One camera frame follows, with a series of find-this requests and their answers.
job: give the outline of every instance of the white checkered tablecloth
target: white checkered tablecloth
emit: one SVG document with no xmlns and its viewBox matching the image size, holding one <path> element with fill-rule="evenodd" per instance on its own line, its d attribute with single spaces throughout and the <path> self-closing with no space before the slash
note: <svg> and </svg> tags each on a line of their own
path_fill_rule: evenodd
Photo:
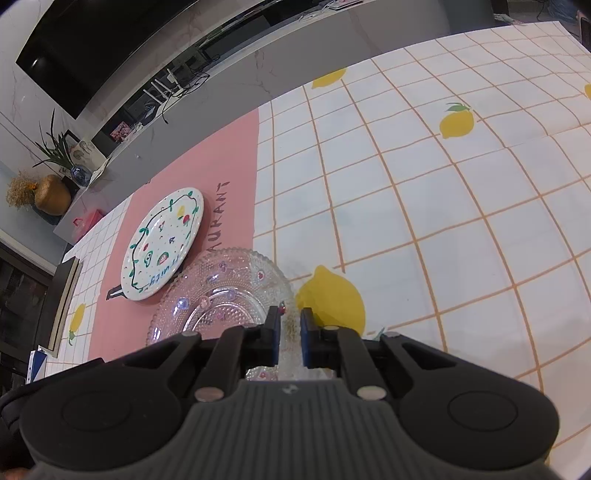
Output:
<svg viewBox="0 0 591 480">
<path fill-rule="evenodd" d="M 107 262 L 113 250 L 117 233 L 123 222 L 131 196 L 100 220 L 65 256 L 64 262 L 78 257 L 82 272 L 74 289 L 66 325 L 62 334 L 57 358 L 47 357 L 46 376 L 53 375 L 89 360 L 88 351 L 92 327 L 95 321 L 96 302 L 105 275 Z M 84 303 L 86 308 L 82 324 L 73 340 L 68 339 L 69 325 L 76 308 Z"/>
<path fill-rule="evenodd" d="M 567 479 L 591 463 L 590 83 L 589 52 L 548 22 L 392 51 L 259 109 L 255 250 L 294 291 L 320 264 L 350 280 L 369 338 L 543 390 Z M 457 104 L 473 128 L 445 138 Z"/>
</svg>

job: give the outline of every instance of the painted leaf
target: painted leaf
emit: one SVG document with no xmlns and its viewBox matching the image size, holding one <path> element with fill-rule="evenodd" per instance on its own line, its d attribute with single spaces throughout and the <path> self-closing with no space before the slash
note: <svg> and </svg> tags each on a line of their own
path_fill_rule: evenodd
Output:
<svg viewBox="0 0 591 480">
<path fill-rule="evenodd" d="M 452 105 L 446 112 L 463 112 L 464 110 L 469 110 L 469 108 L 466 105 L 458 104 Z"/>
</svg>

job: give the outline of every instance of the table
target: table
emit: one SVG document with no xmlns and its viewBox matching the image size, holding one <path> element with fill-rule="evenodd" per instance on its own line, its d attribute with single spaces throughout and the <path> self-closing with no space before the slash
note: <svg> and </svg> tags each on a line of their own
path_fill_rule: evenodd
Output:
<svg viewBox="0 0 591 480">
<path fill-rule="evenodd" d="M 191 258 L 254 248 L 294 292 L 318 265 L 345 276 L 365 337 L 396 330 L 543 390 L 561 417 L 551 465 L 578 478 L 591 453 L 589 83 L 590 54 L 548 22 L 416 44 L 275 98 L 66 255 L 83 261 L 70 316 L 87 313 L 48 373 L 145 345 L 163 292 L 106 296 L 145 213 L 194 186 L 206 215 Z"/>
</svg>

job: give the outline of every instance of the metal screw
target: metal screw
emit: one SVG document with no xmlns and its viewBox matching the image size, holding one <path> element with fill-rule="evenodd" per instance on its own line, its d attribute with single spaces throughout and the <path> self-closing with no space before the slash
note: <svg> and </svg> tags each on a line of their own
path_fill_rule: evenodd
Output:
<svg viewBox="0 0 591 480">
<path fill-rule="evenodd" d="M 204 402 L 221 400 L 223 396 L 223 391 L 218 387 L 202 387 L 195 391 L 195 398 Z"/>
<path fill-rule="evenodd" d="M 357 390 L 357 396 L 361 400 L 381 400 L 385 398 L 387 392 L 377 385 L 367 385 Z"/>
</svg>

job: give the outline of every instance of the television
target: television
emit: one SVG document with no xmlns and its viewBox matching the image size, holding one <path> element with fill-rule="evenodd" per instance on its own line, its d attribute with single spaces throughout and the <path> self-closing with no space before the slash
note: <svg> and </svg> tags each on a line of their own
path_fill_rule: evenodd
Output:
<svg viewBox="0 0 591 480">
<path fill-rule="evenodd" d="M 54 0 L 17 58 L 77 118 L 148 38 L 196 0 Z"/>
</svg>

